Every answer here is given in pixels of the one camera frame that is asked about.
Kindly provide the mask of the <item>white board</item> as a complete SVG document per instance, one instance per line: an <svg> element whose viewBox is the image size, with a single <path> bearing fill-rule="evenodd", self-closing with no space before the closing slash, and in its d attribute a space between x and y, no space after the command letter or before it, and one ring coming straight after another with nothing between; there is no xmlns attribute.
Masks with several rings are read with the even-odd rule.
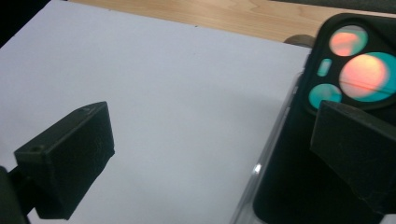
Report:
<svg viewBox="0 0 396 224"><path fill-rule="evenodd" d="M105 101L115 153L66 221L230 224L307 49L52 1L0 48L0 165Z"/></svg>

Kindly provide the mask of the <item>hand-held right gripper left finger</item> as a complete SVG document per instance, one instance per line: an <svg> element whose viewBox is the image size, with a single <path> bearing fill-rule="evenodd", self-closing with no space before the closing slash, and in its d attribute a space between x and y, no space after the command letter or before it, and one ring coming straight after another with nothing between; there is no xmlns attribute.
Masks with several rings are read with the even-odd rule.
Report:
<svg viewBox="0 0 396 224"><path fill-rule="evenodd" d="M72 111L14 152L21 208L69 219L114 155L105 102Z"/></svg>

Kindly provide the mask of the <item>iridescent phone case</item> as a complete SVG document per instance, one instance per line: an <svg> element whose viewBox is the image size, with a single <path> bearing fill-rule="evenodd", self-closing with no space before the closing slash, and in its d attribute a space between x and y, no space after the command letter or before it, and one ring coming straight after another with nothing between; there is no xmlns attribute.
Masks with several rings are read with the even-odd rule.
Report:
<svg viewBox="0 0 396 224"><path fill-rule="evenodd" d="M330 34L312 62L307 102L323 100L372 109L396 102L396 51L358 25Z"/></svg>

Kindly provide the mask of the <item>dark round table grommet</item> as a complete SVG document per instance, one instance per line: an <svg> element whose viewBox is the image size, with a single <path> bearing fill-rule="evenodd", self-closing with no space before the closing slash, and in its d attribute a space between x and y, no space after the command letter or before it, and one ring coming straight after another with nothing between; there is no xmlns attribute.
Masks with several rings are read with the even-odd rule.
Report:
<svg viewBox="0 0 396 224"><path fill-rule="evenodd" d="M293 35L285 40L286 44L312 49L316 39L311 35Z"/></svg>

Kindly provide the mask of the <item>clear plastic tray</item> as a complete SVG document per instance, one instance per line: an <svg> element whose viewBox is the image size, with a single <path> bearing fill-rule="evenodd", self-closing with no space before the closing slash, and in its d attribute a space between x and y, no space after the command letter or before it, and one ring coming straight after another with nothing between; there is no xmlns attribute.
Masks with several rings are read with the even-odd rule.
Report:
<svg viewBox="0 0 396 224"><path fill-rule="evenodd" d="M302 72L298 73L291 83L287 97L280 109L278 116L276 117L276 123L274 124L270 135L267 138L266 144L260 157L258 158L258 161L252 168L249 181L247 182L240 201L233 212L233 216L229 224L266 224L265 222L260 221L255 215L253 202L259 191L260 184L266 172L269 161L271 160L273 151L276 147L277 139L280 136L284 123L289 114L290 104L295 93L297 92L302 75Z"/></svg>

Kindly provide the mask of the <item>black phone case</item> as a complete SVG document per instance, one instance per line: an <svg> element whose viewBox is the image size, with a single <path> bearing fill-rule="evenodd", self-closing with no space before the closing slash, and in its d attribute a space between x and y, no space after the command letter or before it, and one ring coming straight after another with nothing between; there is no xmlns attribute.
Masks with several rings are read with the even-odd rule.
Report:
<svg viewBox="0 0 396 224"><path fill-rule="evenodd" d="M312 62L330 34L347 25L379 35L396 51L396 18L343 13L322 25L253 202L255 215L267 224L380 224L386 216L355 198L347 184L310 150L319 110L307 102ZM396 126L396 102L372 109L350 106Z"/></svg>

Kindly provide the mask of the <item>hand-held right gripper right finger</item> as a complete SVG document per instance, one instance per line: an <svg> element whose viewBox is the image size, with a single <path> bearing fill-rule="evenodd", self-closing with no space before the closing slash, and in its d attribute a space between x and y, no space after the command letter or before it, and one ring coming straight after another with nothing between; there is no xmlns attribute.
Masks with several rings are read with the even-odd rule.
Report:
<svg viewBox="0 0 396 224"><path fill-rule="evenodd" d="M323 101L310 150L372 211L396 214L396 126L356 107Z"/></svg>

